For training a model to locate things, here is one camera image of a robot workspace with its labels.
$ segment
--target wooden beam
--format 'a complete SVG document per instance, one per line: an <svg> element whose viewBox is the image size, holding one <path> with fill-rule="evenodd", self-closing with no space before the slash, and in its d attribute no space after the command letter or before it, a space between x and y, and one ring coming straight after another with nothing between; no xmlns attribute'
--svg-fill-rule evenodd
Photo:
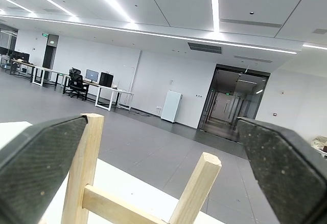
<svg viewBox="0 0 327 224"><path fill-rule="evenodd" d="M118 197L90 185L85 187L82 206L115 224L167 224Z"/></svg>
<svg viewBox="0 0 327 224"><path fill-rule="evenodd" d="M87 184L93 185L104 116L85 115L88 122L69 170L62 224L87 223L88 211L82 209L83 194Z"/></svg>
<svg viewBox="0 0 327 224"><path fill-rule="evenodd" d="M170 218L170 224L193 224L221 168L220 160L204 152Z"/></svg>

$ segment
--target desk leg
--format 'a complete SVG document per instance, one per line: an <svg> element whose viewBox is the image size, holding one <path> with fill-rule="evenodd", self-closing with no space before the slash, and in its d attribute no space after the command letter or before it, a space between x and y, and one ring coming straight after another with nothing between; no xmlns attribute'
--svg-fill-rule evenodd
<svg viewBox="0 0 327 224"><path fill-rule="evenodd" d="M55 83L55 87L57 87L57 83L58 83L58 77L59 77L59 73L57 73L57 77L56 77L56 83Z"/></svg>
<svg viewBox="0 0 327 224"><path fill-rule="evenodd" d="M110 98L110 103L109 103L108 111L111 110L113 95L114 95L114 91L111 92L111 98Z"/></svg>
<svg viewBox="0 0 327 224"><path fill-rule="evenodd" d="M96 97L96 106L98 106L98 101L99 101L99 97L100 97L100 92L101 92L101 88L98 87L98 93L97 93L97 97Z"/></svg>
<svg viewBox="0 0 327 224"><path fill-rule="evenodd" d="M41 87L43 87L43 81L44 81L45 71L42 70L41 73L42 73L42 74L41 74Z"/></svg>
<svg viewBox="0 0 327 224"><path fill-rule="evenodd" d="M10 64L10 72L9 72L9 75L11 75L11 73L12 73L12 63L13 62L11 62L11 64Z"/></svg>
<svg viewBox="0 0 327 224"><path fill-rule="evenodd" d="M67 79L68 79L68 76L65 77L65 84L64 84L63 90L62 90L63 95L66 93Z"/></svg>
<svg viewBox="0 0 327 224"><path fill-rule="evenodd" d="M33 77L34 77L34 67L32 66L32 72L31 72L30 82L33 82Z"/></svg>

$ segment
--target black door frame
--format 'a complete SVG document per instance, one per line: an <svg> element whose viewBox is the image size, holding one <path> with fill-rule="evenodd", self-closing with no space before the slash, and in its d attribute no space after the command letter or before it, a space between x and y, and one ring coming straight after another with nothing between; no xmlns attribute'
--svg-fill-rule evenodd
<svg viewBox="0 0 327 224"><path fill-rule="evenodd" d="M203 109L202 109L201 117L200 117L200 120L199 120L199 123L198 123L198 129L200 129L201 118L202 118L204 110L205 110L205 108L206 108L206 106L208 105L208 102L209 102L209 93L210 93L210 90L212 89L214 78L215 78L215 75L217 73L217 70L236 72L236 73L247 74L247 75L252 75L252 76L256 76L256 77L264 77L264 78L266 78L266 83L264 85L264 90L266 88L268 79L270 77L270 73L268 73L268 72L260 72L260 71L250 70L250 69L248 69L246 71L246 69L244 69L244 68L228 66L228 65L223 65L223 64L216 64L215 71L214 71L214 74L213 74L213 78L211 80L210 87L208 89L208 92L207 92L207 95L206 95L206 98L205 98L205 102L204 102L204 106L203 106ZM262 97L263 96L261 95L260 100L259 100L259 105L257 106L257 108L255 110L255 116L258 113Z"/></svg>

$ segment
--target ceiling vent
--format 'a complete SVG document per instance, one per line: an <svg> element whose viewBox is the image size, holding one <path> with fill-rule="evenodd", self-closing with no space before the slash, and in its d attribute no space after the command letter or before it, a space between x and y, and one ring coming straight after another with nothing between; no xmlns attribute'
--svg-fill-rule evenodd
<svg viewBox="0 0 327 224"><path fill-rule="evenodd" d="M220 46L211 46L192 42L188 42L188 44L191 50L222 54L222 48Z"/></svg>
<svg viewBox="0 0 327 224"><path fill-rule="evenodd" d="M267 60L267 59L256 59L256 58L250 58L250 57L244 57L244 56L238 56L238 55L234 55L234 58L253 60L253 61L258 61L258 62L263 62L263 63L272 63L271 60Z"/></svg>
<svg viewBox="0 0 327 224"><path fill-rule="evenodd" d="M59 10L59 9L43 8L43 10L48 13L61 13L61 10Z"/></svg>
<svg viewBox="0 0 327 224"><path fill-rule="evenodd" d="M246 20L236 20L236 19L227 19L227 18L221 18L221 19L219 19L219 21L221 23L233 23L233 24L241 24L241 25L248 25L248 26L264 26L264 27L273 27L273 28L280 28L280 27L283 26L283 25L280 25L280 24L246 21Z"/></svg>
<svg viewBox="0 0 327 224"><path fill-rule="evenodd" d="M316 29L312 33L323 35L323 34L326 34L327 33L327 30L326 29Z"/></svg>

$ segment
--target computer monitor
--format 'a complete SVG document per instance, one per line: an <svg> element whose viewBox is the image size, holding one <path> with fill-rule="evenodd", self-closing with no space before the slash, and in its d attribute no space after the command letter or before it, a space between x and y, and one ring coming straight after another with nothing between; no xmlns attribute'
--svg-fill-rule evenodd
<svg viewBox="0 0 327 224"><path fill-rule="evenodd" d="M95 71L91 71L91 70L86 70L86 75L85 75L85 78L86 79L90 79L91 82L92 81L97 81L98 80L98 75L99 75L99 72L95 72Z"/></svg>
<svg viewBox="0 0 327 224"><path fill-rule="evenodd" d="M0 54L6 55L8 53L8 49L0 47Z"/></svg>

